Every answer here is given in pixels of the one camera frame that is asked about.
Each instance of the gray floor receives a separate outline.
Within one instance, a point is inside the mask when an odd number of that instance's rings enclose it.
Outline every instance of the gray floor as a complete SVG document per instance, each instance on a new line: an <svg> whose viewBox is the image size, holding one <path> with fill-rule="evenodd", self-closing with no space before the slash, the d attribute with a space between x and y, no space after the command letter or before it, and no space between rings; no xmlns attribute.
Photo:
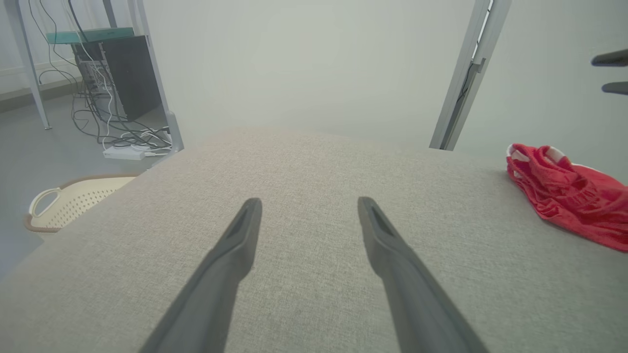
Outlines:
<svg viewBox="0 0 628 353"><path fill-rule="evenodd" d="M37 234L28 232L23 225L24 214L35 195L87 175L141 173L157 161L158 157L142 161L105 159L95 138L82 134L72 123L71 103L69 95L44 102L53 127L47 131L35 106L0 114L0 279L42 243ZM84 103L77 100L75 107L84 109ZM155 109L138 120L152 128L164 126L165 118L160 112L161 109ZM77 114L77 118L90 116L88 112ZM85 130L96 133L93 119ZM111 134L120 133L112 129Z"/></svg>

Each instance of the red garment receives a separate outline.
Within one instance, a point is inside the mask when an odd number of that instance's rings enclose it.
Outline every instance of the red garment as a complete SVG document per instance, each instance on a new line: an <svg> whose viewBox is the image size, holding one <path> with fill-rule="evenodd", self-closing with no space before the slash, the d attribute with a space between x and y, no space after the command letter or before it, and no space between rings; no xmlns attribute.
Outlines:
<svg viewBox="0 0 628 353"><path fill-rule="evenodd" d="M628 252L628 187L600 171L572 164L551 146L512 144L506 161L508 175L542 219Z"/></svg>

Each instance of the metal table leg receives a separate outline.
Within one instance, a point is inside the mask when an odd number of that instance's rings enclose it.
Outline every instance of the metal table leg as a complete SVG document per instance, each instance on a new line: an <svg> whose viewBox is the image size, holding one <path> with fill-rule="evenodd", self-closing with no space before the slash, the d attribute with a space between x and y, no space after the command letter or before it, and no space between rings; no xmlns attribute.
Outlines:
<svg viewBox="0 0 628 353"><path fill-rule="evenodd" d="M46 111L44 110L43 103L41 101L39 84L37 83L37 73L35 72L33 56L31 55L31 50L28 46L26 29L24 28L24 19L22 18L22 12L19 9L19 0L4 0L4 7L6 8L6 13L9 15L9 23L11 24L11 29L13 30L15 43L18 45L19 55L22 58L24 73L28 77L28 84L31 87L33 98L35 98L35 104L37 105L37 110L40 113L43 128L49 130L52 127L48 123Z"/></svg>
<svg viewBox="0 0 628 353"><path fill-rule="evenodd" d="M109 27L116 28L116 16L114 15L114 8L111 6L111 0L102 0L102 5L105 6L105 12L107 13L107 19L109 20Z"/></svg>
<svg viewBox="0 0 628 353"><path fill-rule="evenodd" d="M183 139L181 138L181 131L179 125L176 122L175 113L168 109L168 102L166 101L166 94L163 90L163 84L161 83L161 75L159 73L159 66L157 65L157 59L155 58L155 52L153 50L153 42L151 41L150 31L148 29L148 20L146 19L146 10L144 9L144 0L128 0L129 10L131 11L132 18L135 18L135 3L138 4L139 18L141 20L141 26L146 35L146 43L148 44L148 53L151 56L151 63L153 64L153 72L155 79L157 80L157 87L159 88L159 94L161 96L161 104L166 112L166 122L170 129L170 137L172 137L172 149L161 160L165 160L171 157L173 154L183 149Z"/></svg>

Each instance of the laundry basket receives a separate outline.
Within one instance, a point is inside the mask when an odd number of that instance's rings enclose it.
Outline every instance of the laundry basket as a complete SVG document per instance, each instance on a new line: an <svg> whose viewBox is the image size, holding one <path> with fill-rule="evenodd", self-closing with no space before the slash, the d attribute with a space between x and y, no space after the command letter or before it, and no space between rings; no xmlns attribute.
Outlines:
<svg viewBox="0 0 628 353"><path fill-rule="evenodd" d="M58 188L44 190L37 195L24 218L26 228L35 233L56 233L85 211L130 182L137 175L94 175L76 179ZM41 200L55 193L41 213L35 209Z"/></svg>

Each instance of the baseboard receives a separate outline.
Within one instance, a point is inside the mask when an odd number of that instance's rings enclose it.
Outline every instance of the baseboard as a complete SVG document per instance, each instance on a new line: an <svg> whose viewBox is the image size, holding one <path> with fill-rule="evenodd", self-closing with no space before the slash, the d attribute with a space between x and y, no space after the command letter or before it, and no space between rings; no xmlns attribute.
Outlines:
<svg viewBox="0 0 628 353"><path fill-rule="evenodd" d="M80 87L80 78L77 80L78 86ZM57 81L41 85L40 95L42 100L54 99L63 95L75 93L76 89L77 86L73 82L72 84L69 84L65 81ZM0 113L26 107L30 104L35 104L35 98L33 98L31 89L26 88L0 94Z"/></svg>

